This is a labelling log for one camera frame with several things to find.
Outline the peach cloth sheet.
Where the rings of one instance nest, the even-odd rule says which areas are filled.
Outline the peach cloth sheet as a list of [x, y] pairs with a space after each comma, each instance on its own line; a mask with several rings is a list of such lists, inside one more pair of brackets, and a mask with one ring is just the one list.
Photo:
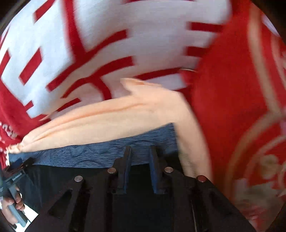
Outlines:
[[75, 108], [51, 120], [8, 146], [9, 158], [22, 152], [127, 138], [171, 123], [184, 173], [212, 178], [208, 146], [184, 96], [138, 79], [123, 78], [121, 83], [129, 95]]

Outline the black pants blue patterned trim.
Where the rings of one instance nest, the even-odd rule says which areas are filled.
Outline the black pants blue patterned trim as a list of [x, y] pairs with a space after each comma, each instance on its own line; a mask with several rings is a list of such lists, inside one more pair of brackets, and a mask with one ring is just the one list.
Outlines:
[[155, 130], [102, 143], [69, 145], [48, 150], [10, 154], [9, 162], [33, 158], [33, 164], [26, 169], [27, 175], [20, 180], [19, 188], [24, 203], [39, 213], [63, 186], [73, 177], [93, 176], [100, 169], [110, 168], [117, 158], [124, 155], [125, 148], [132, 149], [132, 165], [149, 163], [150, 148], [155, 146], [159, 156], [182, 171], [178, 158], [178, 145], [173, 124]]

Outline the red blanket white characters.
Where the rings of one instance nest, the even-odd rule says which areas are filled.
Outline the red blanket white characters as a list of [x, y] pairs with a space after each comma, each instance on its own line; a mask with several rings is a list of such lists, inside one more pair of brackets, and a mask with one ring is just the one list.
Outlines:
[[122, 78], [181, 90], [231, 15], [230, 1], [1, 1], [1, 167], [6, 147]]

